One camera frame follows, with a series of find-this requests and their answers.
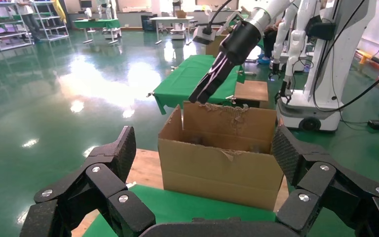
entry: green floor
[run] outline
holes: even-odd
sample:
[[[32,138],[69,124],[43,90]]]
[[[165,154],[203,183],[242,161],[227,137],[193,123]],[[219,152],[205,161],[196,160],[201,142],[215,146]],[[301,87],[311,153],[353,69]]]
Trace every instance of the green floor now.
[[[167,116],[146,95],[171,66],[202,52],[181,42],[155,46],[153,33],[124,32],[119,46],[103,40],[83,45],[83,38],[77,32],[51,46],[0,53],[0,237],[19,235],[35,192],[78,168],[89,148],[112,142],[124,125],[134,126],[138,148],[157,150],[157,133]],[[377,76],[371,70],[368,74]],[[257,79],[266,75],[267,69],[260,67]],[[305,76],[296,78],[301,88]],[[349,101],[373,81],[353,67],[342,100]],[[268,83],[270,97],[280,83]],[[379,119],[379,88],[348,107],[344,118]],[[342,165],[379,181],[379,133],[344,124],[336,134],[294,133],[325,146]],[[353,232],[323,210],[310,236],[335,235]]]

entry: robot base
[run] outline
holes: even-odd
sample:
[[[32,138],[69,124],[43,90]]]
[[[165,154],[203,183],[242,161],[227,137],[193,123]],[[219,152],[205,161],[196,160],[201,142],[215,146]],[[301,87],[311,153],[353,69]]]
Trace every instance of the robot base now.
[[[111,36],[111,30],[109,29],[102,30],[102,34],[104,34],[104,38],[107,40],[117,39],[121,37],[121,29],[120,28],[113,29],[113,36]]]
[[[288,105],[286,103],[287,99],[281,98],[276,106],[277,118],[278,120],[282,119],[286,127],[304,131],[329,132],[335,132],[338,129],[341,119],[339,112],[322,112],[318,110],[313,101],[307,101],[302,90],[295,90],[291,101]],[[338,103],[334,102],[319,107],[322,110],[336,109],[338,108]]]
[[[171,39],[173,40],[185,40],[185,28],[182,30],[171,30]]]

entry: fan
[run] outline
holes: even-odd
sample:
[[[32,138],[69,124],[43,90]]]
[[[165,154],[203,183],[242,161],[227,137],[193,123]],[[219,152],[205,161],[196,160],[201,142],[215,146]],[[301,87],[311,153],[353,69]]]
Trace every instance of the fan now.
[[[89,7],[87,7],[86,10],[85,10],[85,16],[88,19],[91,19],[91,17],[92,17],[92,12],[91,12],[91,9]]]

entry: torn cardboard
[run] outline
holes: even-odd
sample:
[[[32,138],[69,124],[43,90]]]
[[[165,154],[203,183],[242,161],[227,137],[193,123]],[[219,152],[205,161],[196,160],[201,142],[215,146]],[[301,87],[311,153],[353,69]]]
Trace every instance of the torn cardboard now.
[[[183,124],[177,106],[158,140],[164,189],[272,211],[283,177],[269,154],[275,121],[273,110],[184,102]]]

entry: wheel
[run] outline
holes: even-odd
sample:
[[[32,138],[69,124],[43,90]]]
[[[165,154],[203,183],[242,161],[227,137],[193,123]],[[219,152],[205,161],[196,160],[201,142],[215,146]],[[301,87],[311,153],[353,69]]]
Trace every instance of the wheel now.
[[[299,129],[304,131],[318,131],[321,123],[317,118],[309,117],[303,119],[299,124]]]

